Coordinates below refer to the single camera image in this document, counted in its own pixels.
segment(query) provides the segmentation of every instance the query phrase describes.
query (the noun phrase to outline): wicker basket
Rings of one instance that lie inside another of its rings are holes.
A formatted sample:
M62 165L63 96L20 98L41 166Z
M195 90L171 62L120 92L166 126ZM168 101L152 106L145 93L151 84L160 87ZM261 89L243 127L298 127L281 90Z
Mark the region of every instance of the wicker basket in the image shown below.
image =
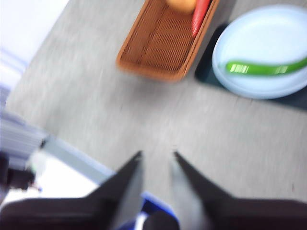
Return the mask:
M219 0L212 0L195 38L192 14L169 8L165 0L146 0L121 50L117 65L161 81L178 81L188 72Z

